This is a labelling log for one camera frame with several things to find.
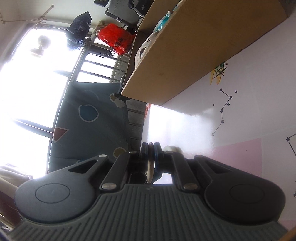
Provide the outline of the plush doll red shirt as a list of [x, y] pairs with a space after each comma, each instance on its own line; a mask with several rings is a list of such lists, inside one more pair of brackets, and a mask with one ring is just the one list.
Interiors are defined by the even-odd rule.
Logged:
[[145, 42], [140, 46], [140, 48], [138, 49], [138, 51], [136, 53], [135, 59], [134, 59], [135, 68], [137, 68], [141, 59], [149, 51], [150, 47], [155, 42], [158, 34], [159, 34], [159, 31], [153, 32], [152, 34], [149, 35], [149, 37], [145, 40]]

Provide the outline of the blue wet wipes pack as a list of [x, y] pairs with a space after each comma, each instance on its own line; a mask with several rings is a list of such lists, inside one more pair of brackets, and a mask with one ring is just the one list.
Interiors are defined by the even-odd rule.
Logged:
[[162, 17], [159, 20], [159, 22], [156, 24], [155, 28], [153, 29], [153, 32], [160, 31], [166, 25], [170, 17], [171, 17], [171, 12], [168, 11], [168, 13], [164, 17]]

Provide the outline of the beige powder puff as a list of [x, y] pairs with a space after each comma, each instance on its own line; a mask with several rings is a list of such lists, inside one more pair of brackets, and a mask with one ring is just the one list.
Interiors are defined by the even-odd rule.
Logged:
[[154, 144], [148, 144], [147, 183], [151, 184], [154, 177]]

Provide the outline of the dark patterned bed sheet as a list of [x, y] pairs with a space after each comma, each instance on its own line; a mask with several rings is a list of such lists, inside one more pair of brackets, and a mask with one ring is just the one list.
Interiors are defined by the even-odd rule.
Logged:
[[106, 154], [111, 161], [130, 150], [126, 105], [118, 83], [68, 84], [57, 116], [48, 171]]

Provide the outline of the brown cardboard box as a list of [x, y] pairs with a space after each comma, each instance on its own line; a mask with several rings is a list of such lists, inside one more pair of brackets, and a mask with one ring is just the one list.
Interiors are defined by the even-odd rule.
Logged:
[[[135, 68], [138, 49], [168, 11]], [[287, 18], [282, 1], [154, 1], [138, 28], [121, 93], [163, 105]]]

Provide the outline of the red plastic bag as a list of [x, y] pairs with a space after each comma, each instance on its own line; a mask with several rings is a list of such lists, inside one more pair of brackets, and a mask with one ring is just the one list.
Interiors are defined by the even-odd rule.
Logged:
[[107, 44], [118, 55], [126, 54], [134, 41], [135, 33], [121, 28], [115, 24], [108, 24], [99, 30], [97, 37]]

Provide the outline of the dark blue hanging garment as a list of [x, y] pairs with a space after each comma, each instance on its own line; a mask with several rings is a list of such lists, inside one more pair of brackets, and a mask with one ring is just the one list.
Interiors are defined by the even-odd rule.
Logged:
[[90, 30], [91, 21], [92, 17], [88, 11], [74, 18], [66, 32], [67, 46], [69, 49], [75, 50], [84, 46]]

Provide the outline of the grey folded wheelchair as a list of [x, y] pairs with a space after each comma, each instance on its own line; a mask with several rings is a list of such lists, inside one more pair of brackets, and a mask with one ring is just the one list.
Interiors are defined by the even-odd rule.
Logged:
[[136, 28], [141, 19], [145, 17], [154, 1], [151, 0], [109, 0], [94, 1], [93, 3], [106, 7], [105, 14], [125, 26]]

